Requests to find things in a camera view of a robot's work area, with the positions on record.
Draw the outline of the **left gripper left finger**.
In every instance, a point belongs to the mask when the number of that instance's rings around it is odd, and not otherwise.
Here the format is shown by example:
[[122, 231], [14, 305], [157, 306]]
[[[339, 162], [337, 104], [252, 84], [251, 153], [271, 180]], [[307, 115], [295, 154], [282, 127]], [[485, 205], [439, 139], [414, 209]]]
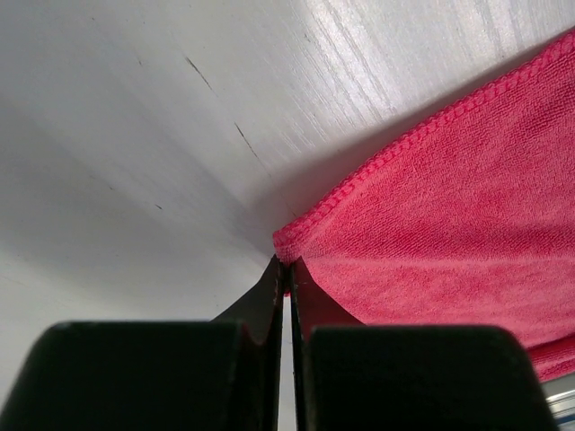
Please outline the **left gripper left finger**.
[[283, 268], [211, 321], [64, 321], [33, 344], [12, 430], [274, 430]]

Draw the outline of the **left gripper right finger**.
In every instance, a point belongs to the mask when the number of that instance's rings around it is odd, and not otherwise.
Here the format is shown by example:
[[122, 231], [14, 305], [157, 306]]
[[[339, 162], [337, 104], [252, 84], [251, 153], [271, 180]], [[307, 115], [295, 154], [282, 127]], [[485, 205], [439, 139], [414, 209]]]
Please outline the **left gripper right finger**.
[[493, 326], [367, 326], [291, 266], [301, 430], [554, 430], [525, 350]]

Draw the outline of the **pink towel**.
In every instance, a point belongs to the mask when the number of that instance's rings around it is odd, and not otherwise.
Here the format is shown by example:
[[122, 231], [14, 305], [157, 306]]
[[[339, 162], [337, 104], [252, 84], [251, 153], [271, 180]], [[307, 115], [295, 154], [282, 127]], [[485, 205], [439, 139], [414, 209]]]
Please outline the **pink towel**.
[[510, 331], [574, 370], [574, 35], [422, 121], [273, 235], [365, 324]]

